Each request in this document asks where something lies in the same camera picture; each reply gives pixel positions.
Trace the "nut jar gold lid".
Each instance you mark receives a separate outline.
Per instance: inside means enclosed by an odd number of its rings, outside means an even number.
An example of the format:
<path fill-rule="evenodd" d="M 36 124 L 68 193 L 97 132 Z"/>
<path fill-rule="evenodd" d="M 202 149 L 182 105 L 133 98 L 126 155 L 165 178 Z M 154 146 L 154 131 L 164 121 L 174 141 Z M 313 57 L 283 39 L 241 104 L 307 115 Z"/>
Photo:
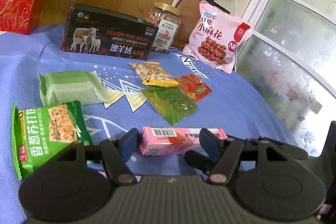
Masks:
<path fill-rule="evenodd" d="M 158 28 L 151 51 L 168 53 L 178 32 L 181 20 L 180 9 L 171 5 L 155 2 L 149 11 L 146 21 Z"/>

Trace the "brown chair back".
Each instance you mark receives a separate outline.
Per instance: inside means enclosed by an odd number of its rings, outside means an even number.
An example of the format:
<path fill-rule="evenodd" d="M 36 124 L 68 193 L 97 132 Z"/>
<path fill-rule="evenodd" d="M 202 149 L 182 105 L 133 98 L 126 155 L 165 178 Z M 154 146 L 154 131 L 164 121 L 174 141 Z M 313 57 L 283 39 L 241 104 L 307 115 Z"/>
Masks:
<path fill-rule="evenodd" d="M 179 18 L 181 25 L 173 40 L 172 46 L 182 51 L 185 45 L 189 42 L 189 37 L 196 26 L 199 18 L 199 3 L 201 0 L 179 0 L 175 7 L 181 12 Z"/>

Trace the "light green wafer pack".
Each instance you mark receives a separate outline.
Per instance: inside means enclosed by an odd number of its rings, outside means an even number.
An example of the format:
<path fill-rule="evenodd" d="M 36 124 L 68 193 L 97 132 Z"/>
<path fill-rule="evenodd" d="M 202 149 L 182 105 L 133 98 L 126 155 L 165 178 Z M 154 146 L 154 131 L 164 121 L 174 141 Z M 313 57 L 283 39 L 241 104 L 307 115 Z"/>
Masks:
<path fill-rule="evenodd" d="M 71 101 L 91 105 L 108 100 L 107 91 L 95 71 L 63 71 L 39 75 L 39 91 L 44 106 Z"/>

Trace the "black sheep print box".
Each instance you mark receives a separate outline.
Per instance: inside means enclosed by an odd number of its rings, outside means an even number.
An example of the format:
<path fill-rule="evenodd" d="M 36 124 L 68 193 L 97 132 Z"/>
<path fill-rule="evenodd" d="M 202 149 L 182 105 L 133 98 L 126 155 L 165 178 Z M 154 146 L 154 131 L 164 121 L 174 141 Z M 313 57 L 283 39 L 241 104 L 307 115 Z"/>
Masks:
<path fill-rule="evenodd" d="M 141 18 L 71 3 L 61 50 L 146 60 L 157 31 Z"/>

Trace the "window frame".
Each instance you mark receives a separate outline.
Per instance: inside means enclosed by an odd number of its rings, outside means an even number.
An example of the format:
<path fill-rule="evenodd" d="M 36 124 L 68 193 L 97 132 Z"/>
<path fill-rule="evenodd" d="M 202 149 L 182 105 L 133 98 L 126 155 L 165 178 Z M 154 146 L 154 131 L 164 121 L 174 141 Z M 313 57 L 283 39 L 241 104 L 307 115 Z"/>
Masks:
<path fill-rule="evenodd" d="M 335 0 L 257 0 L 238 73 L 310 156 L 321 155 L 335 120 Z"/>

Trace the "red orange snack packet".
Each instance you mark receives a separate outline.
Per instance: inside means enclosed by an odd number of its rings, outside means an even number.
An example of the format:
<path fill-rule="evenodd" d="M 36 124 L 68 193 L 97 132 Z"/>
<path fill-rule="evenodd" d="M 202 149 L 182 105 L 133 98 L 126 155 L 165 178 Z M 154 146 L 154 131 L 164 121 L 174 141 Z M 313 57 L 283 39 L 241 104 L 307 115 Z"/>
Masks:
<path fill-rule="evenodd" d="M 194 102 L 208 96 L 213 90 L 198 76 L 191 73 L 181 77 L 175 77 L 180 89 Z"/>

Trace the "pink snack bag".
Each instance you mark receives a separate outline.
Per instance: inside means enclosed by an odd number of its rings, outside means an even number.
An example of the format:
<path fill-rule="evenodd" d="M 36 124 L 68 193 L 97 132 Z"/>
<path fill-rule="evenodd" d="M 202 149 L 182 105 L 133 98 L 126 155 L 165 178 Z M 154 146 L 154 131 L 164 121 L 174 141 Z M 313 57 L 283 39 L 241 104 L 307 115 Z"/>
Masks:
<path fill-rule="evenodd" d="M 183 54 L 225 73 L 232 73 L 236 50 L 252 36 L 253 26 L 206 1 L 200 1 L 199 13 L 200 19 L 190 34 Z"/>

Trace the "pink snack box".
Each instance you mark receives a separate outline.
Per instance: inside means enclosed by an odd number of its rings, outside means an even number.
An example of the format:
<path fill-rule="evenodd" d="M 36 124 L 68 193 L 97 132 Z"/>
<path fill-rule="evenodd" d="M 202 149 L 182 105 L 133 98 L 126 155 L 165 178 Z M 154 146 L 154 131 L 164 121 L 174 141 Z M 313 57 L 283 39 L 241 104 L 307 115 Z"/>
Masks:
<path fill-rule="evenodd" d="M 200 128 L 143 127 L 139 149 L 143 156 L 179 155 L 200 149 Z"/>

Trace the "dark green snack packet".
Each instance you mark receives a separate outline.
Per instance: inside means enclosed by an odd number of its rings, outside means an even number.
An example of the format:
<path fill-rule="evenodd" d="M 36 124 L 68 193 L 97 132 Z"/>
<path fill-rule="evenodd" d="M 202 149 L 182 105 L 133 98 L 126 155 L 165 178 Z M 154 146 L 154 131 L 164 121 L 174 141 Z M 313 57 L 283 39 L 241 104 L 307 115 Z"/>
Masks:
<path fill-rule="evenodd" d="M 149 87 L 141 90 L 161 116 L 174 125 L 198 110 L 193 102 L 179 87 Z"/>

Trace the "blue tablecloth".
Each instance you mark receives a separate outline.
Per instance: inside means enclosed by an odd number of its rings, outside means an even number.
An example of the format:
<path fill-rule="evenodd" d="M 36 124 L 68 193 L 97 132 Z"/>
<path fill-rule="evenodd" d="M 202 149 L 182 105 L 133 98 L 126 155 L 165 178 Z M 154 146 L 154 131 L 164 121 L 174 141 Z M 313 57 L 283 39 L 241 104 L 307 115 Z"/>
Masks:
<path fill-rule="evenodd" d="M 140 89 L 142 82 L 128 59 L 63 52 L 63 26 L 37 28 L 29 35 L 7 32 L 1 35 L 1 223 L 23 223 L 26 216 L 18 201 L 19 180 L 11 152 L 11 107 L 41 106 L 39 75 L 58 71 L 95 71 L 110 87 Z M 241 139 L 267 136 L 294 143 L 284 123 L 262 96 L 237 73 L 224 73 L 198 61 L 183 61 L 179 51 L 151 53 L 172 76 L 198 70 L 205 75 L 211 93 L 198 102 L 198 110 L 176 124 L 178 128 L 221 128 Z M 167 127 L 167 121 L 150 102 L 132 110 L 125 96 L 105 107 L 83 107 L 85 123 L 94 143 L 120 138 L 132 128 Z"/>

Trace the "green cracker pack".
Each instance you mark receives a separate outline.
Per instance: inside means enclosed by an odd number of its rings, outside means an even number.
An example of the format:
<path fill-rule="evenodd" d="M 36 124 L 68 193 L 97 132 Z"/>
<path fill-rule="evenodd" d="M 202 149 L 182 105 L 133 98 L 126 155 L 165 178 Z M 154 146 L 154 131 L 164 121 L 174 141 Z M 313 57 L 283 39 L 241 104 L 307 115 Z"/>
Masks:
<path fill-rule="evenodd" d="M 11 106 L 11 149 L 18 180 L 74 141 L 93 144 L 79 101 L 26 110 Z"/>

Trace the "yellow peanut packet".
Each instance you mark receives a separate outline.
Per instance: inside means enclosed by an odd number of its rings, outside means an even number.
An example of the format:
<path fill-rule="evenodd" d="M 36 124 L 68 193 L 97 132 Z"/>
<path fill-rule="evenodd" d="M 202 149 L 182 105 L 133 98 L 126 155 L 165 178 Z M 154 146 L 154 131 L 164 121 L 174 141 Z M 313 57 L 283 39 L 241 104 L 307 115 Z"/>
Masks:
<path fill-rule="evenodd" d="M 175 88 L 179 83 L 157 62 L 129 63 L 146 86 Z"/>

